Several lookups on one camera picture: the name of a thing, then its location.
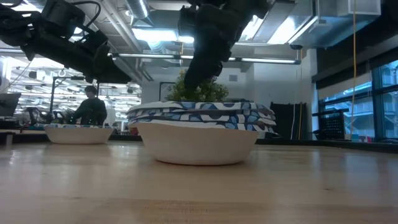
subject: glass window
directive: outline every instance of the glass window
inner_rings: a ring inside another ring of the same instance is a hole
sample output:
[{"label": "glass window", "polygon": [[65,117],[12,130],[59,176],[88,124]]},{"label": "glass window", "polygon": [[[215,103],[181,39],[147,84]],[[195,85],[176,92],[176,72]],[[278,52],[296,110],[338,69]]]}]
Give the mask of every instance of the glass window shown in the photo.
[{"label": "glass window", "polygon": [[381,68],[382,86],[392,86],[398,84],[398,60],[388,63]]},{"label": "glass window", "polygon": [[[346,101],[333,105],[327,105],[325,108],[326,110],[349,109],[349,112],[344,113],[346,134],[351,133],[351,105],[351,101]],[[374,137],[373,99],[371,97],[355,100],[353,116],[353,134]]]},{"label": "glass window", "polygon": [[398,138],[398,91],[383,95],[386,138]]},{"label": "glass window", "polygon": [[[366,93],[372,91],[372,82],[363,83],[355,87],[355,94],[357,93]],[[354,92],[354,88],[350,88],[349,90],[342,91],[340,93],[334,94],[333,96],[326,97],[325,102],[331,100],[337,100],[346,96],[352,96]]]}]

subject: man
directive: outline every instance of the man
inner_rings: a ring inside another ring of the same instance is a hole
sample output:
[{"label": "man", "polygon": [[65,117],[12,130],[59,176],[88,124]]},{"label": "man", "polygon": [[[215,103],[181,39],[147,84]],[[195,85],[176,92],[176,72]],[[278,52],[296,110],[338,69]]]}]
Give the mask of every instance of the man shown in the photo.
[{"label": "man", "polygon": [[80,124],[82,125],[103,125],[107,116],[104,101],[96,97],[97,89],[94,86],[87,86],[85,92],[88,99],[81,102],[71,123],[75,124],[76,120],[81,118]]}]

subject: green plant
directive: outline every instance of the green plant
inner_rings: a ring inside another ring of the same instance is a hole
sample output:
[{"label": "green plant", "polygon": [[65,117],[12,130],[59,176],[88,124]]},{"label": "green plant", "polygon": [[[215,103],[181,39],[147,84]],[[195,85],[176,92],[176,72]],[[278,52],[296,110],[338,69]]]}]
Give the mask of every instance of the green plant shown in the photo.
[{"label": "green plant", "polygon": [[185,89],[184,78],[186,70],[180,71],[175,85],[169,88],[170,94],[166,97],[169,101],[191,101],[191,102],[223,102],[228,96],[228,89],[216,83],[216,77],[201,83],[194,91]]}]

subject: paper bowl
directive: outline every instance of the paper bowl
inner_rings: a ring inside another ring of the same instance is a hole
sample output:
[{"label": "paper bowl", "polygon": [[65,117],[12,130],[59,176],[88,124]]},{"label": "paper bowl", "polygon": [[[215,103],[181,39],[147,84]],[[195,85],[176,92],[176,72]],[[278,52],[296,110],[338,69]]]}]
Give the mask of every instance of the paper bowl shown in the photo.
[{"label": "paper bowl", "polygon": [[104,144],[111,136],[111,128],[56,128],[44,127],[50,141],[55,144]]},{"label": "paper bowl", "polygon": [[258,133],[221,128],[192,128],[156,123],[135,123],[145,148],[158,161],[216,166],[244,161]]}]

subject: computer monitor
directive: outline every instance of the computer monitor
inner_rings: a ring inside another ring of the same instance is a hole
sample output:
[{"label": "computer monitor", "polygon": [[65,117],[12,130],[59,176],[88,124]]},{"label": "computer monitor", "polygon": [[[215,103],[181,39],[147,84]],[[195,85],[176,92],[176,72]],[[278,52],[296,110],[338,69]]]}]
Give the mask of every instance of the computer monitor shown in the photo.
[{"label": "computer monitor", "polygon": [[0,116],[14,116],[20,97],[20,93],[0,93]]}]

